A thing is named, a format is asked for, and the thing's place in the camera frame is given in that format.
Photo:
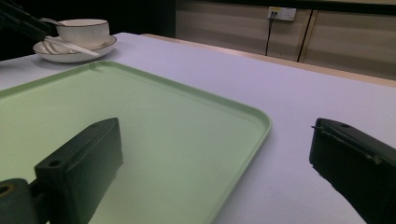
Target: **tray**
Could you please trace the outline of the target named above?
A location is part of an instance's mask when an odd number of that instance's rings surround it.
[[[0,91],[0,179],[120,119],[124,164],[90,223],[211,223],[261,147],[261,111],[113,62]]]

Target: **saucer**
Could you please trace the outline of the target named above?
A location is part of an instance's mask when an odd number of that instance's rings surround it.
[[[56,62],[56,63],[81,63],[90,61],[107,55],[111,50],[114,49],[117,38],[113,35],[108,37],[108,40],[99,48],[91,49],[93,52],[99,54],[99,56],[91,56],[85,53],[75,52],[71,49],[59,45],[52,45],[48,42],[38,42],[33,46],[33,50],[36,54],[40,55],[45,60]]]

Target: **white table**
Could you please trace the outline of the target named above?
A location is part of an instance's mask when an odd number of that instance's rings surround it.
[[[364,223],[310,165],[311,126],[317,118],[336,119],[396,147],[396,88],[142,35],[116,37],[116,48],[102,60],[252,105],[273,120],[273,130],[217,223]],[[3,61],[0,90],[77,65],[50,63],[36,55]]]

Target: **white cup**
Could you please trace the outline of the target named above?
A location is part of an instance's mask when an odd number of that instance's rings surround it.
[[[99,49],[110,35],[108,22],[95,19],[60,21],[56,30],[62,40],[84,49]]]

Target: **electrical socket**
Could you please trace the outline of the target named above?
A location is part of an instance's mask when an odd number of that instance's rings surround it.
[[[294,21],[296,15],[296,8],[291,7],[269,7],[268,8],[268,19],[271,18],[272,13],[275,13],[275,20],[282,21]]]

